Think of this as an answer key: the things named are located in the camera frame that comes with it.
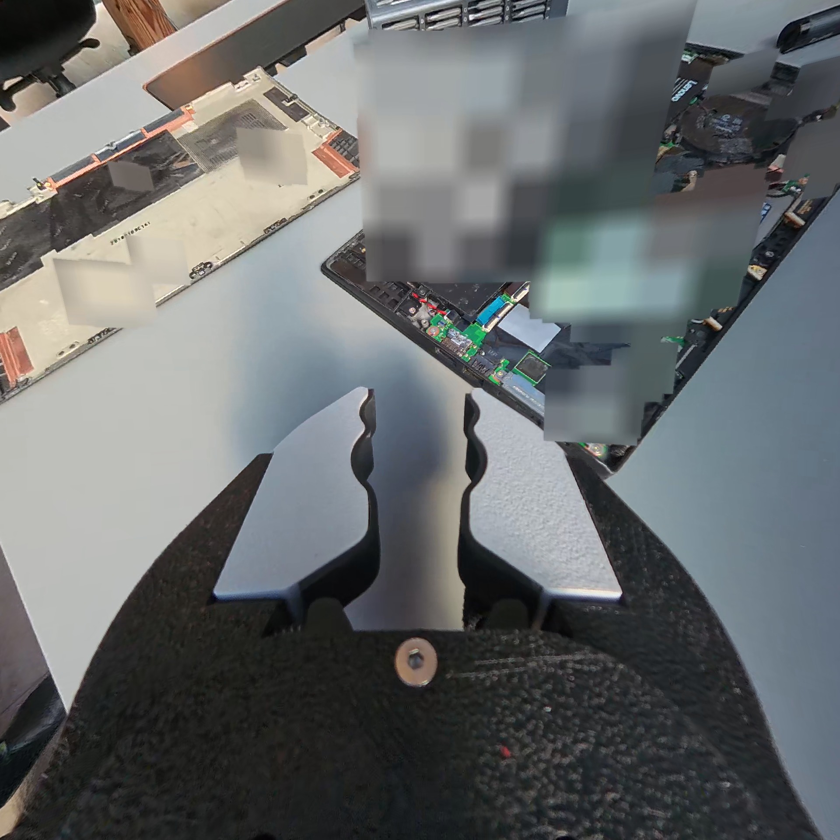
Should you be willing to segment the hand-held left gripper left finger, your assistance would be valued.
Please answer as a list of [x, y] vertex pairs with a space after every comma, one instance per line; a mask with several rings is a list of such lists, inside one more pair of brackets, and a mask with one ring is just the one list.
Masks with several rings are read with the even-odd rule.
[[381, 559], [375, 394], [357, 387], [275, 447], [213, 588], [218, 602], [352, 602]]

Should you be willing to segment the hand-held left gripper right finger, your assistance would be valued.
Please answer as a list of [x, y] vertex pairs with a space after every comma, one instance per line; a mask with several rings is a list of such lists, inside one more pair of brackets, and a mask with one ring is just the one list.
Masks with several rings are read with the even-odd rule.
[[493, 396], [465, 399], [459, 576], [488, 606], [615, 604], [623, 591], [565, 452]]

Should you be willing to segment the black laptop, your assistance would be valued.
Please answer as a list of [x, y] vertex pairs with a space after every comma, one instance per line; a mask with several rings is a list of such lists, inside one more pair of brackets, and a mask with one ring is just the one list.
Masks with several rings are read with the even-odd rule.
[[[758, 130], [770, 105], [792, 94], [805, 66], [792, 52], [782, 54], [770, 78], [728, 98], [711, 96], [712, 71], [736, 63], [735, 55], [687, 45], [680, 61], [660, 152], [657, 175], [673, 175], [675, 187], [693, 186], [700, 175], [736, 163], [767, 163], [758, 243], [753, 247], [738, 302], [688, 321], [681, 335], [665, 336], [676, 348], [675, 381], [646, 404], [645, 434], [665, 413], [711, 351], [719, 344], [833, 196], [804, 198], [805, 177], [782, 180], [782, 153], [798, 129], [820, 124], [838, 111], [838, 100], [807, 115]], [[573, 341], [569, 324], [537, 326], [529, 317], [529, 286], [456, 284], [424, 287], [403, 280], [370, 281], [366, 276], [364, 232], [360, 231], [321, 265], [321, 272], [426, 353], [446, 364], [539, 427], [543, 425], [548, 374], [585, 364], [608, 365], [616, 345]]]

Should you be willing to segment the laptop bottom cover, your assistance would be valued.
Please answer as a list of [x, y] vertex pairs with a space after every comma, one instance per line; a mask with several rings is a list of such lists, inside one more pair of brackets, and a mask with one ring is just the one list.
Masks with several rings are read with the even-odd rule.
[[356, 181], [359, 157], [255, 69], [2, 201], [2, 402]]

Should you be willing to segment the white desk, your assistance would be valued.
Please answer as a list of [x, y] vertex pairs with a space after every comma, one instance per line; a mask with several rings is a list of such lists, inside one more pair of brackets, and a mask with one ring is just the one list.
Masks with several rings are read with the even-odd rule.
[[[467, 384], [320, 272], [360, 184], [2, 406], [2, 548], [65, 702], [165, 547], [247, 464], [374, 389], [381, 577], [357, 627], [455, 627]], [[838, 209], [722, 341], [616, 488], [694, 573], [794, 787], [838, 838]]]

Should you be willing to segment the black wood-edged desk panel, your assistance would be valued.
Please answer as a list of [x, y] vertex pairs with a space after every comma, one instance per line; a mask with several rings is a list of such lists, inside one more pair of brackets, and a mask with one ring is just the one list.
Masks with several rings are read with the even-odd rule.
[[361, 21], [364, 1], [287, 1], [236, 28], [143, 84], [170, 110], [267, 68], [347, 18]]

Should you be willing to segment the grey screwdriver bit case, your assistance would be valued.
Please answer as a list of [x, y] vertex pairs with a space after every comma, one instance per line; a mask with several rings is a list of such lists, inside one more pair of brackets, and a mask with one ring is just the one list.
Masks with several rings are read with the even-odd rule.
[[430, 31], [487, 28], [567, 14], [568, 1], [365, 1], [371, 29]]

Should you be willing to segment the black office chair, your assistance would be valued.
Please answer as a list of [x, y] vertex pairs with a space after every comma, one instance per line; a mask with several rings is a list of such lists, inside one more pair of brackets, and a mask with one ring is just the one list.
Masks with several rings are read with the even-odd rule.
[[100, 46], [88, 36], [96, 20], [93, 1], [2, 1], [2, 110], [14, 111], [14, 97], [36, 83], [59, 98], [75, 90], [64, 66], [83, 49]]

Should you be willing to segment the wooden post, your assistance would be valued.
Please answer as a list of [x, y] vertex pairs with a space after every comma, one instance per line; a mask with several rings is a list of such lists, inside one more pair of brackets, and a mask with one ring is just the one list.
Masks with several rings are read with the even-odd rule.
[[135, 56], [177, 31], [159, 1], [101, 1]]

